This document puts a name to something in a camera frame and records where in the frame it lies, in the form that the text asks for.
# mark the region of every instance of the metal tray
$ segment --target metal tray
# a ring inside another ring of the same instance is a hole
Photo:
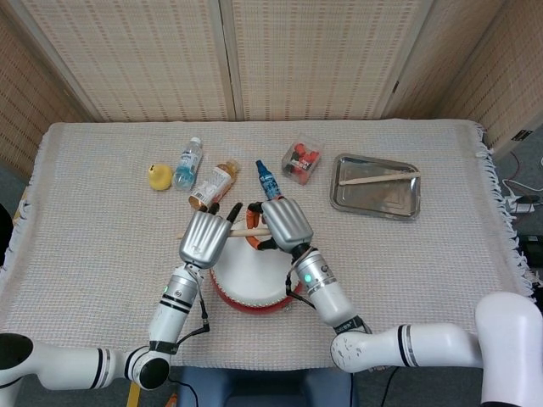
[[[414,165],[340,154],[333,162],[330,203],[337,210],[395,220],[413,220],[420,211],[421,179],[340,186],[340,181],[366,176],[417,172]]]

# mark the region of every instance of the silver robot hand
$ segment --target silver robot hand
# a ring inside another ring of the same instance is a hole
[[[216,215],[218,203],[213,203],[209,212],[195,212],[179,246],[181,259],[200,269],[213,267],[221,256],[241,207],[241,203],[236,203],[226,219]]]

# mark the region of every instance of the blue spray bottle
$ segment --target blue spray bottle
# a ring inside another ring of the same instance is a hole
[[[262,164],[261,160],[256,161],[256,167],[258,168],[258,179],[262,185],[262,189],[264,189],[266,198],[274,199],[282,195],[281,190],[279,190],[279,186],[277,185],[277,181],[275,181],[275,177],[268,171],[266,166]]]

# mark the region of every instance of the yellow toy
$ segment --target yellow toy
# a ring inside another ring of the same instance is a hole
[[[149,167],[148,171],[149,185],[155,191],[164,191],[171,185],[171,178],[173,177],[173,171],[169,165],[166,164],[153,164]]]

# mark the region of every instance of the white tablecloth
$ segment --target white tablecloth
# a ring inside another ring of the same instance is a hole
[[[325,142],[304,187],[280,171],[298,131]],[[175,235],[192,214],[186,193],[149,188],[147,168],[175,167],[182,146],[197,136],[204,144],[200,179],[226,159],[243,167],[223,208],[264,198],[255,160],[276,174],[375,332],[433,321],[473,331],[473,308],[485,294],[529,294],[481,132],[465,120],[53,125],[36,159],[26,219],[0,274],[0,329],[66,346],[145,344],[162,289],[180,263]],[[333,209],[332,162],[345,152],[414,164],[423,174],[418,219]],[[262,370],[333,364],[333,330],[307,305],[242,314],[221,301],[209,278],[204,297],[211,332],[186,341],[177,364]],[[199,327],[199,317],[191,313],[183,333]]]

